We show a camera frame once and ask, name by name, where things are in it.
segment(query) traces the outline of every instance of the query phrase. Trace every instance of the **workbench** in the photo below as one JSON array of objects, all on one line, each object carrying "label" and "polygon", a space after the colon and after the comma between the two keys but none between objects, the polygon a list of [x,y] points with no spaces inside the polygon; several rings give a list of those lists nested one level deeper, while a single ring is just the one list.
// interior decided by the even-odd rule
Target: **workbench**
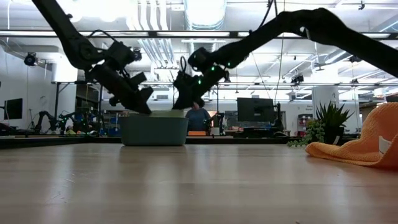
[{"label": "workbench", "polygon": [[398,175],[285,145],[0,150],[3,223],[397,223]]}]

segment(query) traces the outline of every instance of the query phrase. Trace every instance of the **black monitor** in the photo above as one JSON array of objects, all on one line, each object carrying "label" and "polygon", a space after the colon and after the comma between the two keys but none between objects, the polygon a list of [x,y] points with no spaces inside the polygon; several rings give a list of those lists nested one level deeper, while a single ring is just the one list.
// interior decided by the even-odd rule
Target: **black monitor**
[{"label": "black monitor", "polygon": [[398,102],[398,96],[386,96],[387,102]]},{"label": "black monitor", "polygon": [[238,121],[274,122],[272,99],[238,98]]},{"label": "black monitor", "polygon": [[4,108],[4,119],[22,119],[22,98],[4,101]]}]

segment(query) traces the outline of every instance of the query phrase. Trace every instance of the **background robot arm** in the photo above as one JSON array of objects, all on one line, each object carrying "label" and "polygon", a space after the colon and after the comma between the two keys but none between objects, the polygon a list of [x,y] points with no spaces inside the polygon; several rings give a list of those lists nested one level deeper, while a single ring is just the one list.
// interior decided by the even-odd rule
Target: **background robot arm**
[{"label": "background robot arm", "polygon": [[42,123],[43,123],[43,117],[47,116],[50,122],[50,130],[55,131],[58,127],[58,120],[54,118],[48,111],[40,111],[39,112],[39,120],[35,126],[35,131],[40,132],[42,130]]}]

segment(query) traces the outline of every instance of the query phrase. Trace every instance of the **table surface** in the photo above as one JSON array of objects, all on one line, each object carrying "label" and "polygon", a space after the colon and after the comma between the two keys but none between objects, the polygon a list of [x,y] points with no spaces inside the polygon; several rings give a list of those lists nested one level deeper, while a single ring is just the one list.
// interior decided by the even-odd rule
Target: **table surface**
[{"label": "table surface", "polygon": [[397,223],[398,174],[278,145],[0,151],[2,223]]}]

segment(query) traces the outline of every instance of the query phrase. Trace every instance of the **orange towel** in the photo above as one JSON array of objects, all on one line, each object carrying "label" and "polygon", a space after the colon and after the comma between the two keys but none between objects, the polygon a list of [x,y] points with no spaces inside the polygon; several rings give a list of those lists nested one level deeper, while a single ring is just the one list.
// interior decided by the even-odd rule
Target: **orange towel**
[{"label": "orange towel", "polygon": [[[379,137],[391,141],[379,152]],[[361,138],[342,146],[313,142],[305,149],[311,156],[359,166],[398,169],[398,103],[386,103],[372,110],[366,118]]]}]

